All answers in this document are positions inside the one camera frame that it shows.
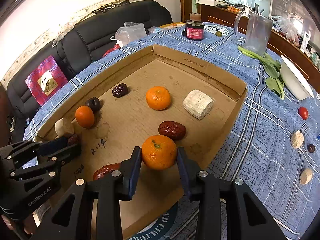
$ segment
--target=clear plastic pitcher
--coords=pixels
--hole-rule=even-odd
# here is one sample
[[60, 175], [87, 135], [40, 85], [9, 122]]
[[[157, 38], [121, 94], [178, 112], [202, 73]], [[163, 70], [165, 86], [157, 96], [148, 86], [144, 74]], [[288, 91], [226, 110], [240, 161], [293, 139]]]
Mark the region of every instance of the clear plastic pitcher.
[[[245, 37], [240, 36], [238, 24], [242, 16], [249, 18]], [[241, 11], [236, 16], [234, 23], [237, 41], [244, 42], [244, 48], [251, 50], [259, 55], [266, 52], [267, 44], [272, 30], [273, 21], [254, 11], [249, 14]]]

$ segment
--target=metal screw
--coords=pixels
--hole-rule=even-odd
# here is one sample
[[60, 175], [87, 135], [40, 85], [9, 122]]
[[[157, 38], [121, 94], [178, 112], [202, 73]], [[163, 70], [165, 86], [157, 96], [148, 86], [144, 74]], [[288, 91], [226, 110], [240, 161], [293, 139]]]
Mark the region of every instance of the metal screw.
[[206, 171], [199, 171], [199, 176], [200, 177], [206, 177], [206, 176], [208, 176], [208, 173], [206, 172]]
[[237, 179], [235, 179], [235, 183], [236, 183], [237, 185], [242, 185], [242, 184], [243, 184], [243, 180], [240, 179], [240, 178], [237, 178]]
[[82, 184], [84, 184], [84, 179], [77, 179], [76, 180], [76, 185], [81, 186]]
[[118, 170], [113, 171], [113, 172], [111, 172], [111, 175], [114, 176], [114, 177], [118, 177], [118, 176], [121, 175], [121, 171], [118, 171]]

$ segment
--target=red plastic bag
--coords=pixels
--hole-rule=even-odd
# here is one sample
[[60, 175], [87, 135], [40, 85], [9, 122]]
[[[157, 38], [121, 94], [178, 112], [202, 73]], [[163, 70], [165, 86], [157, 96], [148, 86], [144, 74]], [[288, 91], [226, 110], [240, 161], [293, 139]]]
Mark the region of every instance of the red plastic bag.
[[25, 80], [31, 94], [43, 106], [68, 83], [53, 56], [47, 57]]
[[114, 51], [114, 50], [116, 50], [116, 49], [119, 49], [119, 48], [120, 48], [120, 46], [119, 46], [118, 44], [116, 44], [113, 48], [108, 49], [108, 50], [105, 52], [105, 54], [103, 54], [102, 57], [105, 57], [105, 56], [108, 55], [110, 52], [112, 52], [112, 51]]

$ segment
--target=red jar label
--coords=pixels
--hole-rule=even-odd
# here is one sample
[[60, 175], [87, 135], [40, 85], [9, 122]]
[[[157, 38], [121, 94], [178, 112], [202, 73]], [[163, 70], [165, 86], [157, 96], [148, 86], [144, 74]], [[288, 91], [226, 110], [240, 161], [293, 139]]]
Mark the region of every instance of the red jar label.
[[203, 29], [187, 28], [187, 37], [191, 39], [203, 39]]

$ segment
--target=blue plaid tablecloth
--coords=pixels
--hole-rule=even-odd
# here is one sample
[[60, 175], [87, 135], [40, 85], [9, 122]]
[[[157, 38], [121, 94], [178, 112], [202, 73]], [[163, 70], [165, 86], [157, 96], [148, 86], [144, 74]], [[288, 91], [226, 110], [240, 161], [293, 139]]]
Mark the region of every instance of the blue plaid tablecloth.
[[[24, 139], [33, 139], [47, 118], [70, 95], [118, 60], [152, 44], [180, 50], [209, 61], [247, 83], [248, 94], [236, 123], [207, 171], [221, 179], [242, 178], [266, 206], [286, 237], [300, 238], [320, 206], [320, 151], [316, 138], [319, 134], [320, 96], [313, 90], [314, 98], [297, 100], [285, 87], [285, 99], [280, 100], [266, 87], [267, 74], [260, 62], [237, 50], [232, 28], [227, 27], [229, 34], [222, 37], [204, 31], [202, 41], [187, 40], [181, 35], [182, 28], [151, 34], [90, 64], [38, 111], [26, 128]], [[269, 49], [267, 52], [281, 61], [274, 52]], [[300, 106], [309, 111], [306, 121], [298, 115]], [[296, 130], [303, 132], [305, 137], [303, 145], [297, 150], [290, 143]], [[316, 146], [314, 153], [306, 150], [308, 144]], [[303, 186], [299, 183], [299, 177], [306, 168], [311, 168], [314, 175]], [[223, 201], [221, 210], [222, 239], [227, 239]], [[164, 219], [172, 213], [171, 219]], [[197, 214], [198, 203], [191, 203], [182, 197], [177, 206], [163, 215], [162, 221], [171, 221], [170, 226], [162, 227], [164, 222], [155, 223], [131, 239], [192, 239]]]

